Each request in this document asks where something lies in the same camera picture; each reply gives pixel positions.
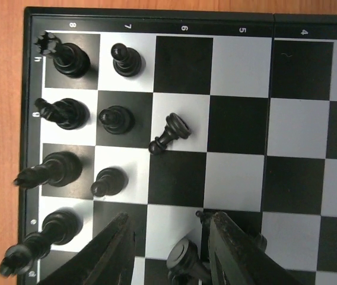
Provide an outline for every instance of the board border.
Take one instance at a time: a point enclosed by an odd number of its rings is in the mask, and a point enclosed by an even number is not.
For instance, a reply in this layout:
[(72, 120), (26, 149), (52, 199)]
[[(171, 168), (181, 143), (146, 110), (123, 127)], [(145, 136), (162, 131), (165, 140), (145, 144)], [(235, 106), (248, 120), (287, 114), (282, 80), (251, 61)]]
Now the board border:
[[(31, 162), (39, 161), (38, 153), (30, 154), (28, 146), (31, 137), (31, 124), (40, 129), (39, 120), (30, 120), (31, 98), (30, 94), (30, 71), (31, 49), (30, 43), (33, 33), (33, 21), (37, 17), (97, 17), (97, 18), (133, 18), (133, 19), (156, 19), (156, 20), (194, 20), (194, 21), (248, 21), (250, 23), (272, 23), (272, 40), (276, 38), (276, 25), (309, 24), (311, 26), (337, 26), (337, 15), (289, 15), (267, 14), (251, 12), (214, 12), (214, 11), (174, 11), (174, 10), (145, 10), (145, 9), (107, 9), (107, 8), (61, 8), (61, 7), (26, 7), (24, 9), (23, 31), (23, 68), (22, 68), (22, 91), (21, 91), (21, 138), (20, 138), (20, 170), (29, 167)], [(21, 242), (28, 232), (27, 225), (28, 203), (32, 200), (38, 205), (37, 191), (27, 192), (20, 190), (18, 211), (18, 241)], [(18, 285), (35, 284), (26, 281), (26, 275), (17, 277)]]

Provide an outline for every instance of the black chess piece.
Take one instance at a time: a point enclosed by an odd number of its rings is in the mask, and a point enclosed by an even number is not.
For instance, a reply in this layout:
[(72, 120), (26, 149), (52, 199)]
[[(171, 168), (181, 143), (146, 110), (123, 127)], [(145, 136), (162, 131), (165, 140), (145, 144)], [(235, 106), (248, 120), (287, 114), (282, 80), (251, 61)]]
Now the black chess piece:
[(37, 107), (41, 118), (54, 122), (66, 130), (80, 128), (90, 117), (86, 105), (71, 98), (62, 99), (53, 104), (48, 103), (45, 99), (38, 98), (34, 105)]
[(125, 107), (110, 106), (98, 114), (98, 120), (110, 134), (124, 134), (134, 125), (133, 114)]
[(186, 238), (180, 240), (171, 250), (166, 266), (170, 271), (169, 278), (191, 276), (201, 280), (203, 284), (211, 281), (210, 270), (199, 259), (198, 247)]
[(127, 177), (123, 171), (108, 167), (100, 171), (96, 181), (91, 186), (91, 192), (96, 197), (114, 196), (127, 184)]
[(110, 54), (113, 58), (113, 67), (121, 76), (131, 77), (140, 72), (142, 60), (135, 49), (117, 43), (112, 46)]
[(22, 170), (13, 183), (26, 189), (46, 183), (62, 187), (77, 180), (81, 171), (82, 163), (76, 154), (60, 151), (46, 156), (42, 164)]
[(175, 113), (171, 113), (166, 117), (167, 125), (164, 127), (164, 132), (160, 137), (155, 137), (155, 140), (149, 144), (149, 152), (151, 154), (160, 154), (166, 148), (167, 144), (179, 138), (187, 139), (191, 130), (187, 124)]
[(82, 77), (91, 66), (88, 55), (74, 43), (62, 43), (53, 33), (44, 31), (34, 41), (37, 51), (52, 58), (56, 70), (71, 78)]
[(46, 257), (51, 245), (69, 243), (82, 229), (82, 218), (71, 209), (56, 210), (44, 218), (42, 232), (30, 233), (25, 240), (13, 245), (0, 264), (0, 275), (21, 275), (28, 272), (35, 260)]

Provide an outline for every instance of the chess piece base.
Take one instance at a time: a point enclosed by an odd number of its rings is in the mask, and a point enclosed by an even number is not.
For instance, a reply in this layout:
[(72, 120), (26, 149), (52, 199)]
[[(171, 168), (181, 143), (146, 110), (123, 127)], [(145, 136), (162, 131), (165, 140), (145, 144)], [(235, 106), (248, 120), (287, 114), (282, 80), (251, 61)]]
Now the chess piece base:
[(134, 119), (133, 115), (130, 111), (127, 110), (127, 108), (121, 107), (121, 106), (110, 106), (107, 108), (107, 110), (115, 111), (119, 114), (120, 122), (117, 125), (104, 125), (104, 129), (113, 135), (121, 135), (128, 131), (130, 131), (133, 128), (134, 125)]
[(139, 53), (132, 49), (131, 47), (128, 47), (128, 52), (130, 54), (130, 57), (133, 58), (133, 64), (129, 66), (122, 66), (122, 64), (119, 64), (115, 60), (113, 60), (113, 67), (115, 68), (115, 71), (124, 77), (132, 77), (137, 75), (142, 67), (142, 59)]
[(126, 175), (117, 168), (108, 167), (101, 170), (92, 184), (91, 192), (96, 197), (114, 196), (127, 184)]
[(77, 115), (75, 117), (75, 121), (57, 123), (57, 125), (60, 128), (65, 129), (65, 130), (77, 129), (83, 126), (90, 116), (88, 108), (83, 103), (76, 101), (74, 99), (65, 98), (65, 99), (62, 99), (61, 101), (70, 105), (75, 110)]
[(54, 163), (58, 175), (51, 177), (48, 184), (55, 187), (63, 187), (77, 180), (82, 172), (80, 159), (68, 151), (51, 153), (43, 160), (43, 164)]
[(60, 65), (57, 61), (53, 61), (56, 70), (67, 77), (82, 77), (90, 69), (90, 58), (80, 47), (73, 43), (64, 43), (63, 45), (72, 50), (75, 60), (69, 65)]

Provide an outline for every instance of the chess piece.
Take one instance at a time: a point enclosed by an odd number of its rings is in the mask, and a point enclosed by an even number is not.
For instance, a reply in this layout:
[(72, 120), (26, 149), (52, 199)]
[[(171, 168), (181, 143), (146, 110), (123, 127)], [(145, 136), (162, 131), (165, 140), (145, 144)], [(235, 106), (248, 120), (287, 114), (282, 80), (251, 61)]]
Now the chess piece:
[(167, 145), (173, 140), (179, 138), (187, 139), (191, 130), (187, 124), (175, 113), (171, 113), (166, 117), (167, 125), (164, 127), (164, 132), (160, 137), (155, 137), (155, 140), (149, 144), (149, 152), (151, 154), (160, 154)]
[(198, 257), (198, 247), (190, 240), (180, 240), (168, 255), (166, 266), (172, 276), (191, 276), (203, 284), (211, 281), (210, 271)]
[(110, 54), (113, 58), (113, 67), (121, 76), (131, 77), (141, 70), (141, 56), (135, 49), (117, 43), (112, 46)]
[(80, 128), (90, 116), (88, 108), (83, 103), (71, 98), (62, 99), (53, 104), (38, 98), (34, 105), (41, 118), (54, 122), (65, 130)]
[(42, 232), (34, 232), (11, 246), (0, 264), (0, 275), (21, 275), (28, 272), (34, 261), (46, 257), (51, 245), (69, 243), (82, 229), (82, 218), (71, 209), (56, 210), (44, 218)]
[(13, 183), (26, 189), (46, 183), (62, 187), (77, 180), (81, 171), (82, 163), (74, 153), (60, 151), (46, 156), (42, 164), (22, 170)]
[(98, 120), (110, 134), (124, 134), (133, 127), (133, 114), (127, 108), (110, 106), (98, 114)]
[(37, 51), (53, 59), (54, 67), (71, 78), (82, 77), (91, 66), (88, 55), (74, 43), (62, 43), (54, 34), (44, 31), (35, 41)]
[(126, 180), (126, 175), (120, 169), (105, 168), (98, 173), (91, 192), (96, 197), (114, 196), (126, 186)]

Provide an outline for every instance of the orange wooden surface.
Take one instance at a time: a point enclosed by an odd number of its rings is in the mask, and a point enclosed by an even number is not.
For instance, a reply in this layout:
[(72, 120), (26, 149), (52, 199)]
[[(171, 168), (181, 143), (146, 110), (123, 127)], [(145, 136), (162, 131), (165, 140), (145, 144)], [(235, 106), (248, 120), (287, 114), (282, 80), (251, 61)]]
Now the orange wooden surface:
[[(0, 0), (0, 262), (17, 242), (23, 9), (26, 6), (337, 14), (337, 0)], [(15, 278), (0, 278), (0, 285)]]

